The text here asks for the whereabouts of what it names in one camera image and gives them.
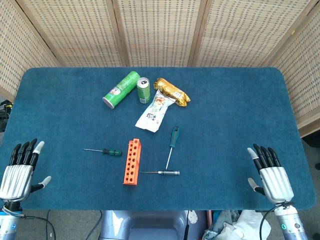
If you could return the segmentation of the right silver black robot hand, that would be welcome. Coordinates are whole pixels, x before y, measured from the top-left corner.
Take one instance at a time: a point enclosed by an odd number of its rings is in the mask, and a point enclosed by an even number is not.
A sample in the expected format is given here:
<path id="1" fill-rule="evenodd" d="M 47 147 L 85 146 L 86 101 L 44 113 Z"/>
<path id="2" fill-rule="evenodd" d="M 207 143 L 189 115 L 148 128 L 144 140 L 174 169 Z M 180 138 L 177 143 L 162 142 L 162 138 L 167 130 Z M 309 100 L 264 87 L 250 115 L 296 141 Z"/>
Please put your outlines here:
<path id="1" fill-rule="evenodd" d="M 290 202 L 294 192 L 277 153 L 271 147 L 265 148 L 255 143 L 252 148 L 248 147 L 247 151 L 262 182 L 262 186 L 259 186 L 252 178 L 248 178 L 250 187 L 255 192 L 266 196 L 273 204 Z"/>

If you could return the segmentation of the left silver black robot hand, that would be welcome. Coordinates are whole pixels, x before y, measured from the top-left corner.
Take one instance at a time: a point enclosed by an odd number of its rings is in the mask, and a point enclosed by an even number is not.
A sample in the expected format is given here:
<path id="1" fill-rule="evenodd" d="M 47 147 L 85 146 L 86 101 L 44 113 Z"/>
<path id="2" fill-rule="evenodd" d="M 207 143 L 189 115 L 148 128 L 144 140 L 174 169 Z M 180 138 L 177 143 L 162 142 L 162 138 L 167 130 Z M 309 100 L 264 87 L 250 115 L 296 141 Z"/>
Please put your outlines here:
<path id="1" fill-rule="evenodd" d="M 45 145 L 44 141 L 37 141 L 35 138 L 24 144 L 19 143 L 12 150 L 0 185 L 0 199 L 3 202 L 22 202 L 31 193 L 45 188 L 51 181 L 52 177 L 47 176 L 38 184 L 32 184 L 39 155 Z"/>

